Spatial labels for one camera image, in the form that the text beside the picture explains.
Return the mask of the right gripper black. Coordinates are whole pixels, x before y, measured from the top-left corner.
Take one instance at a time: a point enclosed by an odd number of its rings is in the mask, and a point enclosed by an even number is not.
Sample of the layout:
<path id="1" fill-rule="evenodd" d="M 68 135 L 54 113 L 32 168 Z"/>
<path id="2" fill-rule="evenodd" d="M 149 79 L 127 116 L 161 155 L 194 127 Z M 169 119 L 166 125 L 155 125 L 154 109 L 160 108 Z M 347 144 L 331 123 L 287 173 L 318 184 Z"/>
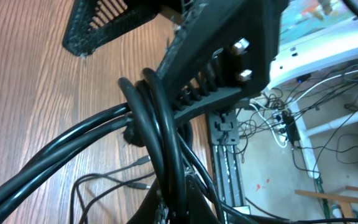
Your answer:
<path id="1" fill-rule="evenodd" d="M 280 23 L 288 1 L 191 1 L 185 19 L 158 66 L 167 99 L 155 106 L 176 123 L 261 92 L 278 54 Z"/>

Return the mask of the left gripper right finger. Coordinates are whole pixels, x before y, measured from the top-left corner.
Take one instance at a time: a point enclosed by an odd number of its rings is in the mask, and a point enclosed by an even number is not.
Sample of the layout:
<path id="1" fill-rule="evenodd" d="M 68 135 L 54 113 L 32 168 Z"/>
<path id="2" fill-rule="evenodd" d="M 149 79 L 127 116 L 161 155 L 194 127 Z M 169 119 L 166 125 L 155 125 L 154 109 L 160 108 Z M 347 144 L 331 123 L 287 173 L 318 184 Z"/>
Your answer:
<path id="1" fill-rule="evenodd" d="M 193 175 L 187 175 L 186 180 L 186 203 L 187 218 L 186 223 L 189 224 L 220 224 L 219 220 L 214 216 L 209 205 L 198 187 Z"/>

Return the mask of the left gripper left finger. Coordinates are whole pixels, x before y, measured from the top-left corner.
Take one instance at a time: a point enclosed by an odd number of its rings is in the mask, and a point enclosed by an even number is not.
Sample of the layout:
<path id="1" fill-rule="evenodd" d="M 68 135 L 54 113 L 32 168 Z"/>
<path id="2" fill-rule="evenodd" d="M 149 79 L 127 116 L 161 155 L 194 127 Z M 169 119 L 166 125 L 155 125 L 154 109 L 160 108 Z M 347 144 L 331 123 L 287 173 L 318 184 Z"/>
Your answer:
<path id="1" fill-rule="evenodd" d="M 168 208 L 160 195 L 157 180 L 154 180 L 139 209 L 127 224 L 166 224 L 168 223 Z"/>

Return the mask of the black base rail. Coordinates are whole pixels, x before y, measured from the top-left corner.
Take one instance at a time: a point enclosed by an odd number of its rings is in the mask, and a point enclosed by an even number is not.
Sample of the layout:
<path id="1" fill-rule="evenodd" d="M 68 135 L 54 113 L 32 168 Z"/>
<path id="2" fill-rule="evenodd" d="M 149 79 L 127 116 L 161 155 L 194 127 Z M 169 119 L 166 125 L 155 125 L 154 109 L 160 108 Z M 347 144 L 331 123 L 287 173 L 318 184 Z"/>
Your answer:
<path id="1" fill-rule="evenodd" d="M 213 180 L 219 199 L 245 214 L 250 213 L 243 189 L 239 153 L 237 118 L 234 111 L 212 112 L 206 115 L 211 146 Z"/>

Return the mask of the white table frame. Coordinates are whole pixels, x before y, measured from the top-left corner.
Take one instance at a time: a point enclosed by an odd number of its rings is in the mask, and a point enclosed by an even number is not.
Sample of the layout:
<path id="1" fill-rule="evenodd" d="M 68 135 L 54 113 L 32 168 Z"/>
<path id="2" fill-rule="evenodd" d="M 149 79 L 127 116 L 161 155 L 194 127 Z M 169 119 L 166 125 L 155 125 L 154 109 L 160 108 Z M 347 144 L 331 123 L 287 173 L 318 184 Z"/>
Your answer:
<path id="1" fill-rule="evenodd" d="M 271 63 L 269 90 L 289 87 L 285 109 L 294 118 L 305 172 L 319 178 L 310 138 L 358 121 L 358 112 L 306 128 L 303 115 L 345 93 L 358 94 L 358 18 L 350 17 L 282 44 Z"/>

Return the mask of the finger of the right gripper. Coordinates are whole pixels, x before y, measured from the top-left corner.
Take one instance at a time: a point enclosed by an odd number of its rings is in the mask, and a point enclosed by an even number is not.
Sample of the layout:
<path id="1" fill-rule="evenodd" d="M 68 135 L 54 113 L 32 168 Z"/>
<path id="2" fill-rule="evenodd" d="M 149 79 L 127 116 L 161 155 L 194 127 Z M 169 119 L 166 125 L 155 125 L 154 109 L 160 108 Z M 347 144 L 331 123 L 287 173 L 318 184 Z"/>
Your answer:
<path id="1" fill-rule="evenodd" d="M 158 11 L 155 1 L 75 0 L 62 45 L 75 56 L 89 56 L 154 19 Z"/>

